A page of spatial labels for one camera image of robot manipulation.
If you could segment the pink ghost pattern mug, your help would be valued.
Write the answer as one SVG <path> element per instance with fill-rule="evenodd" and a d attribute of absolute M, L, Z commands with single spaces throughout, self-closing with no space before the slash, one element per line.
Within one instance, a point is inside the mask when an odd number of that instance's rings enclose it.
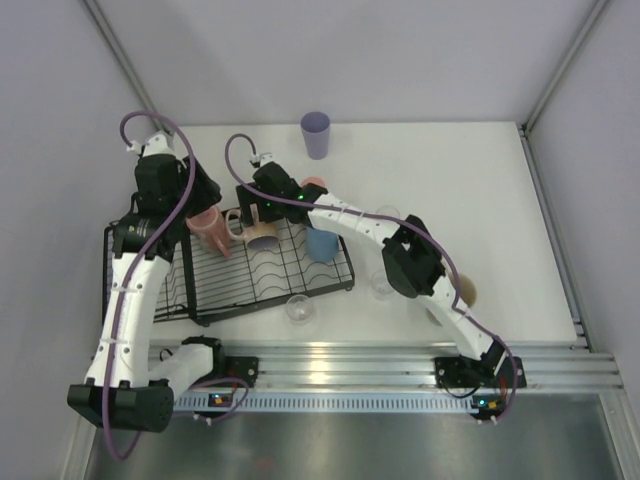
<path fill-rule="evenodd" d="M 187 218 L 186 225 L 208 251 L 220 253 L 226 258 L 231 256 L 229 231 L 224 215 L 217 206 Z"/>

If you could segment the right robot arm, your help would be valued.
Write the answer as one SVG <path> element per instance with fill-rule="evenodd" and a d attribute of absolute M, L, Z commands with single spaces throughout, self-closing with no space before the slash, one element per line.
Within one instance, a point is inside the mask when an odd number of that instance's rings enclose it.
<path fill-rule="evenodd" d="M 362 212 L 315 184 L 299 185 L 275 162 L 259 167 L 240 185 L 278 218 L 327 231 L 378 251 L 388 284 L 420 303 L 442 326 L 459 355 L 438 358 L 443 388 L 493 386 L 500 379 L 526 385 L 521 360 L 494 333 L 480 325 L 462 300 L 459 274 L 444 248 L 414 215 L 402 220 Z"/>

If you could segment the salmon pink plastic tumbler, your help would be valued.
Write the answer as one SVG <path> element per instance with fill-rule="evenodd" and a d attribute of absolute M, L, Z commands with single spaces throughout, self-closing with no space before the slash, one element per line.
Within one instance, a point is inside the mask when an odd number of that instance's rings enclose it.
<path fill-rule="evenodd" d="M 324 180 L 322 178 L 316 177 L 316 176 L 311 176 L 311 177 L 305 178 L 301 182 L 301 186 L 305 187 L 306 185 L 316 185 L 316 186 L 321 187 L 321 188 L 326 188 L 326 184 L 325 184 Z"/>

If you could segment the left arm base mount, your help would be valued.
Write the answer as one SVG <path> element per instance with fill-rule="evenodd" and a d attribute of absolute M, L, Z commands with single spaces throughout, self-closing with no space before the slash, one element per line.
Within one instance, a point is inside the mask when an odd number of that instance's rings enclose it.
<path fill-rule="evenodd" d="M 259 359 L 255 356 L 229 356 L 218 338 L 192 336 L 183 340 L 180 349 L 194 346 L 195 360 L 190 354 L 189 373 L 195 375 L 193 387 L 213 380 L 236 378 L 245 381 L 249 387 L 255 385 L 258 376 Z"/>

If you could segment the blue plastic tumbler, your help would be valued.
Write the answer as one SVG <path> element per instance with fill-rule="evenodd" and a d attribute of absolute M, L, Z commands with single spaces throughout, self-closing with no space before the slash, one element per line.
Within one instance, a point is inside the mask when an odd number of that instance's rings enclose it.
<path fill-rule="evenodd" d="M 329 263 L 339 252 L 338 236 L 330 231 L 308 227 L 306 249 L 314 262 Z"/>

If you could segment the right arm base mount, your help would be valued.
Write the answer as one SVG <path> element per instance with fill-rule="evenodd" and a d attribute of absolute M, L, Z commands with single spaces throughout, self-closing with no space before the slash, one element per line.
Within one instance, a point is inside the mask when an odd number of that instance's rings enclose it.
<path fill-rule="evenodd" d="M 436 385 L 440 389 L 478 390 L 481 388 L 525 388 L 527 380 L 522 360 L 510 357 L 505 348 L 493 342 L 479 360 L 462 355 L 434 359 Z"/>

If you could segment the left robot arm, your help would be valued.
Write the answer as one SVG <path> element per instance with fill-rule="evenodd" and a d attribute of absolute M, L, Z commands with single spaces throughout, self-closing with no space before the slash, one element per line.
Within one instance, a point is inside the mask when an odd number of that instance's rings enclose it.
<path fill-rule="evenodd" d="M 113 229 L 112 284 L 103 331 L 68 405 L 103 429 L 164 431 L 174 401 L 202 381 L 227 376 L 223 346 L 215 338 L 189 337 L 169 359 L 148 363 L 156 305 L 176 247 L 186 240 L 185 220 L 221 199 L 220 188 L 197 161 L 172 153 L 142 154 L 134 169 L 137 190 Z"/>

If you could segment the pale pink iridescent mug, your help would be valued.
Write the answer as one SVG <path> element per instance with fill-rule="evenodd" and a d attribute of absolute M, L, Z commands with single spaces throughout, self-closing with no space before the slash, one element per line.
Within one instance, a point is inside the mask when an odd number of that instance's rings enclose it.
<path fill-rule="evenodd" d="M 225 226 L 232 240 L 243 242 L 247 248 L 255 251 L 273 250 L 279 242 L 278 228 L 274 223 L 261 220 L 258 207 L 250 206 L 250 219 L 253 224 L 244 226 L 240 224 L 240 232 L 234 233 L 230 226 L 232 217 L 242 220 L 240 209 L 230 209 L 225 214 Z"/>

